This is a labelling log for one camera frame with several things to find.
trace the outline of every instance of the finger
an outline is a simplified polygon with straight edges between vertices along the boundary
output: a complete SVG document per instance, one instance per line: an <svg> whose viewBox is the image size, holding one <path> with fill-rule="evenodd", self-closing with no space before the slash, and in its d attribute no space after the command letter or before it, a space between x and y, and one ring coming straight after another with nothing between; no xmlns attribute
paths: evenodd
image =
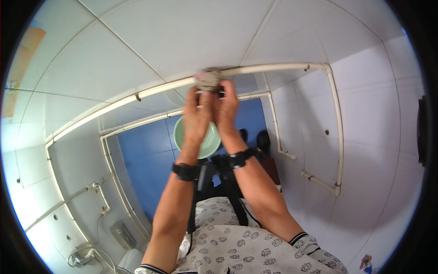
<svg viewBox="0 0 438 274"><path fill-rule="evenodd" d="M196 106L198 105L198 102L196 100L196 92L198 91L198 88L196 86L191 87L187 91L187 98L186 98L186 109L191 111L196 111Z"/></svg>
<svg viewBox="0 0 438 274"><path fill-rule="evenodd" d="M234 87L234 83L228 79L222 79L220 85L223 87L225 91L224 99L236 99L236 88Z"/></svg>
<svg viewBox="0 0 438 274"><path fill-rule="evenodd" d="M202 106L200 112L203 113L204 116L211 116L212 101L213 96L211 96L211 92L208 90L203 91L201 97L199 97L199 104Z"/></svg>

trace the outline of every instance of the black wristband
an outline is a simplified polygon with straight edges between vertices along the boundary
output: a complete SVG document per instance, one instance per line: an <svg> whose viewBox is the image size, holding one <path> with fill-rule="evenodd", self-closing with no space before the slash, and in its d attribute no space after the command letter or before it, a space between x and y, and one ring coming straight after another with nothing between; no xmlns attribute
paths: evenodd
<svg viewBox="0 0 438 274"><path fill-rule="evenodd" d="M240 167L244 167L246 164L246 160L248 160L250 157L257 154L257 151L255 149L249 148L245 151L240 151L235 154L230 154L229 160L230 160L230 166L232 169L238 169Z"/></svg>
<svg viewBox="0 0 438 274"><path fill-rule="evenodd" d="M189 166L187 164L173 163L172 171L175 172L177 178L183 181L193 181L199 177L201 171L200 166Z"/></svg>

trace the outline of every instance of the white tile wall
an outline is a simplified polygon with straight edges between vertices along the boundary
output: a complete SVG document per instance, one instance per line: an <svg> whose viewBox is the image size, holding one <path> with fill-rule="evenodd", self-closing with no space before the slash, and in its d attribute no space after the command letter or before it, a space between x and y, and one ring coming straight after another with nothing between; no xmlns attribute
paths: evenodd
<svg viewBox="0 0 438 274"><path fill-rule="evenodd" d="M52 176L44 146L35 146L16 151L21 183L24 187L33 185Z"/></svg>
<svg viewBox="0 0 438 274"><path fill-rule="evenodd" d="M394 181L398 150L345 141L341 194L323 246L348 265L376 226Z"/></svg>
<svg viewBox="0 0 438 274"><path fill-rule="evenodd" d="M338 91L368 84L394 81L383 44L370 47L331 64Z"/></svg>
<svg viewBox="0 0 438 274"><path fill-rule="evenodd" d="M103 23L94 21L52 64L37 90L111 102L163 82Z"/></svg>
<svg viewBox="0 0 438 274"><path fill-rule="evenodd" d="M420 76L420 66L407 36L384 42L396 79Z"/></svg>
<svg viewBox="0 0 438 274"><path fill-rule="evenodd" d="M328 62L333 63L379 43L366 27L327 1L300 1L313 26Z"/></svg>
<svg viewBox="0 0 438 274"><path fill-rule="evenodd" d="M200 68L239 65L269 5L270 1L263 0L192 0L171 5L133 1L102 20L160 75L172 81L193 75ZM200 37L200 33L214 36Z"/></svg>
<svg viewBox="0 0 438 274"><path fill-rule="evenodd" d="M400 153L394 185L385 210L367 243L350 264L352 270L360 265L365 254L373 256L373 265L376 267L382 267L387 261L403 236L417 206L423 172L424 168L416 157Z"/></svg>
<svg viewBox="0 0 438 274"><path fill-rule="evenodd" d="M399 21L385 1L331 0L331 2L347 10L382 41L403 34Z"/></svg>
<svg viewBox="0 0 438 274"><path fill-rule="evenodd" d="M31 25L42 28L46 34L29 62L20 88L33 90L57 54L94 19L77 0L45 1Z"/></svg>
<svg viewBox="0 0 438 274"><path fill-rule="evenodd" d="M331 246L324 244L324 239L335 204L334 195L313 182L304 180L302 201L300 226L317 239L321 248L332 252Z"/></svg>
<svg viewBox="0 0 438 274"><path fill-rule="evenodd" d="M339 90L344 139L398 150L400 109L394 80Z"/></svg>
<svg viewBox="0 0 438 274"><path fill-rule="evenodd" d="M334 185L338 178L339 141L337 138L303 135L305 170Z"/></svg>
<svg viewBox="0 0 438 274"><path fill-rule="evenodd" d="M242 65L327 61L307 15L297 4L277 2Z"/></svg>
<svg viewBox="0 0 438 274"><path fill-rule="evenodd" d="M97 17L100 17L105 13L110 12L113 9L117 9L119 5L123 4L124 2L127 2L127 0L106 0L106 1L79 0L79 1L83 3L87 7L87 9L89 9Z"/></svg>

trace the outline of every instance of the black object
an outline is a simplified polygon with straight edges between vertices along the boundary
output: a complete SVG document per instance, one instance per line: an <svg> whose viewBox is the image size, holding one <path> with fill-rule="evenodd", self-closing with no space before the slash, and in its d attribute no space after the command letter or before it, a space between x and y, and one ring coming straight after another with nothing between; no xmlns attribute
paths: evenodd
<svg viewBox="0 0 438 274"><path fill-rule="evenodd" d="M177 178L183 181L193 181L199 176L200 166L189 166L187 164L173 163L172 171L176 173Z"/></svg>
<svg viewBox="0 0 438 274"><path fill-rule="evenodd" d="M213 175L219 173L221 184L217 187L213 186ZM242 192L239 189L236 178L228 157L216 155L212 157L211 162L204 162L201 166L199 179L193 181L195 188L193 193L192 207L190 210L189 222L187 225L187 233L191 234L196 230L195 211L196 202L212 197L226 196L236 212L239 225L248 226L248 218L245 209L242 206L240 198L243 198Z"/></svg>
<svg viewBox="0 0 438 274"><path fill-rule="evenodd" d="M417 116L417 149L418 149L418 162L422 163L423 167L427 165L427 114L425 97L418 100L418 116Z"/></svg>
<svg viewBox="0 0 438 274"><path fill-rule="evenodd" d="M271 156L271 140L269 139L268 132L266 130L262 130L257 134L257 147L263 151L267 156Z"/></svg>
<svg viewBox="0 0 438 274"><path fill-rule="evenodd" d="M246 128L240 129L240 135L242 136L242 139L245 143L248 142L248 130Z"/></svg>
<svg viewBox="0 0 438 274"><path fill-rule="evenodd" d="M251 156L257 155L257 151L255 149L249 148L245 151L240 151L236 154L230 154L228 156L230 161L230 167L232 169L238 169L240 167L245 166L245 161L248 160Z"/></svg>

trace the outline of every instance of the object in hands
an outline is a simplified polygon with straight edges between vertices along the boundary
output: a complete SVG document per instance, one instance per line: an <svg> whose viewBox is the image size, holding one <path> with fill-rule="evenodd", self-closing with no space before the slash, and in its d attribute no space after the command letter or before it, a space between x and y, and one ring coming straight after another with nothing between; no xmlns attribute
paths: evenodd
<svg viewBox="0 0 438 274"><path fill-rule="evenodd" d="M199 89L196 93L202 93L204 90L209 90L212 93L219 93L219 97L223 97L223 88L220 85L222 73L217 68L205 68L199 71L196 75L196 87Z"/></svg>

